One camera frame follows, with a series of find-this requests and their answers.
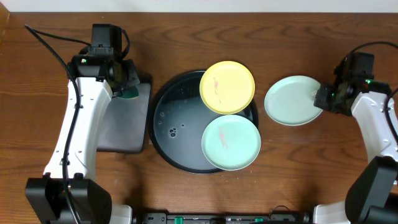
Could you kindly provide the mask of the green yellow sponge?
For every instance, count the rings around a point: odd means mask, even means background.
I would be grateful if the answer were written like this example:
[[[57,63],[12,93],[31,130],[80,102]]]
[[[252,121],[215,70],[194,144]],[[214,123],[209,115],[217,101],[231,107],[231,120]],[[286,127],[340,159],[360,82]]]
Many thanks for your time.
[[[120,95],[119,98],[132,99],[138,96],[139,96],[139,90],[137,89],[136,86],[132,86],[130,88],[124,89],[122,95]]]

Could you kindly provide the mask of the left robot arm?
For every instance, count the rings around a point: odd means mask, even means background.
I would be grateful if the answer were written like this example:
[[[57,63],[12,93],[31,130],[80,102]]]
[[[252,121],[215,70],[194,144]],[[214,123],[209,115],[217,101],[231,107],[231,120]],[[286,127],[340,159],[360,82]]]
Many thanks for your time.
[[[41,178],[25,196],[41,223],[132,223],[133,209],[112,202],[96,182],[100,126],[112,97],[139,83],[132,60],[76,55],[68,64],[68,103]]]

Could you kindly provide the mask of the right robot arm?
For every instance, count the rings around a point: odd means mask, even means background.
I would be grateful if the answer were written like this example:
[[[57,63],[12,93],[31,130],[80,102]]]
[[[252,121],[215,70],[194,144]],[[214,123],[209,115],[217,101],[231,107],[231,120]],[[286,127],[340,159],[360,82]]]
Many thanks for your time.
[[[317,205],[314,223],[397,223],[397,117],[386,83],[356,80],[321,87],[315,106],[353,116],[358,122],[368,166],[341,202]]]

